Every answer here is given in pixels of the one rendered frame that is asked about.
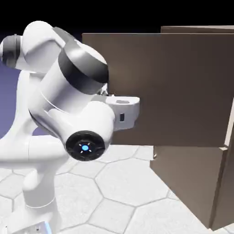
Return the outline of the large brown cabinet door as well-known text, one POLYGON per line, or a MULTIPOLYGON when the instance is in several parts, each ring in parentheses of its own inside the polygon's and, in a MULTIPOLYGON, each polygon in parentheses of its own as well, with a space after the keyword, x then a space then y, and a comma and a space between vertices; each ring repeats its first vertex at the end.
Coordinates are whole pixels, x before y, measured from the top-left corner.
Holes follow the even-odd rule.
POLYGON ((108 63, 108 92, 140 98, 114 144, 221 147, 234 99, 234 34, 85 33, 108 63))

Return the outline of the small brown cabinet door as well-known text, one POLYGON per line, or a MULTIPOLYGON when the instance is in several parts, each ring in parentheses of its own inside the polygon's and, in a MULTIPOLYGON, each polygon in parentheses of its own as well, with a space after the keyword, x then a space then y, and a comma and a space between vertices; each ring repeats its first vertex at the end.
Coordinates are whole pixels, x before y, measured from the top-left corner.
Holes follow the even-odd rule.
POLYGON ((154 146, 151 170, 208 229, 228 224, 219 210, 227 147, 154 146))

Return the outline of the brown wooden cabinet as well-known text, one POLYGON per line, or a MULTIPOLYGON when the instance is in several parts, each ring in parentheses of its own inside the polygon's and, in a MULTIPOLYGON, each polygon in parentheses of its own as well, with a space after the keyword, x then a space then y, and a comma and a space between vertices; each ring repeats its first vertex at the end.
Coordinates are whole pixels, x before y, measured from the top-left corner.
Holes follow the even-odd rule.
MULTIPOLYGON (((162 26, 163 34, 234 34, 234 26, 205 27, 205 26, 162 26)), ((234 99, 229 116, 225 142, 227 158, 223 171, 221 195, 218 203, 219 210, 228 217, 228 224, 234 223, 234 99)))

